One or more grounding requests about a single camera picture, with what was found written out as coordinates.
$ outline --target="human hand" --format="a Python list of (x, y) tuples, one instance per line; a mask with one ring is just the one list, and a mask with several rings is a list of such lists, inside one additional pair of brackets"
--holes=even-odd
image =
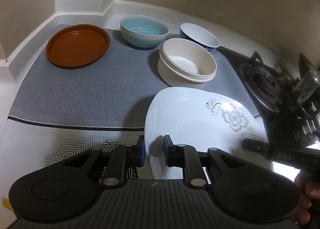
[(301, 173), (299, 173), (295, 178), (294, 183), (299, 188), (301, 195), (299, 206), (292, 219), (294, 222), (305, 225), (310, 220), (310, 214), (307, 210), (312, 205), (312, 199), (320, 199), (320, 182), (307, 182), (303, 179)]

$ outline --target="stove burner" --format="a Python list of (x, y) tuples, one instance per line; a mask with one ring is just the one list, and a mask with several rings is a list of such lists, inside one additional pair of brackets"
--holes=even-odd
[(280, 86), (266, 69), (248, 64), (240, 65), (240, 75), (252, 94), (268, 109), (280, 112), (278, 104), (282, 103)]

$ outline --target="gray dish drying mat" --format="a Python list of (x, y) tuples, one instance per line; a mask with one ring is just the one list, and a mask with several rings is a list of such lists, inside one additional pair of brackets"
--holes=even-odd
[[(67, 27), (58, 25), (56, 32)], [(148, 107), (169, 87), (157, 70), (159, 47), (131, 47), (117, 30), (105, 29), (111, 45), (91, 65), (77, 69), (54, 66), (45, 49), (26, 75), (9, 117), (62, 126), (143, 128)], [(228, 96), (253, 116), (259, 113), (227, 59), (212, 53), (217, 74), (204, 90)]]

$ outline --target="floral pattern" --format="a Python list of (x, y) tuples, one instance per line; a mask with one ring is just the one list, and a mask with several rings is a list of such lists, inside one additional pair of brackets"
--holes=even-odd
[(234, 132), (240, 131), (241, 134), (239, 136), (242, 138), (244, 138), (245, 135), (256, 136), (255, 134), (252, 134), (254, 132), (253, 128), (248, 126), (249, 120), (242, 112), (238, 111), (232, 103), (230, 103), (231, 108), (225, 109), (222, 107), (221, 103), (216, 101), (216, 99), (209, 99), (206, 106), (211, 110), (211, 115), (213, 116), (216, 116), (220, 110), (223, 120), (226, 123), (229, 123), (230, 128), (232, 128)]
[(230, 128), (232, 128), (234, 132), (238, 132), (249, 124), (249, 120), (243, 116), (243, 113), (238, 112), (236, 109), (233, 111), (225, 110), (224, 113), (222, 113), (222, 117), (226, 123), (230, 123)]

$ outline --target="brown plate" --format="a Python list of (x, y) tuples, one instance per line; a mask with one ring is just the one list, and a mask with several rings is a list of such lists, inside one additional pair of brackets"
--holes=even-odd
[(79, 67), (102, 57), (110, 46), (105, 30), (94, 25), (74, 25), (60, 30), (49, 40), (46, 54), (62, 67)]

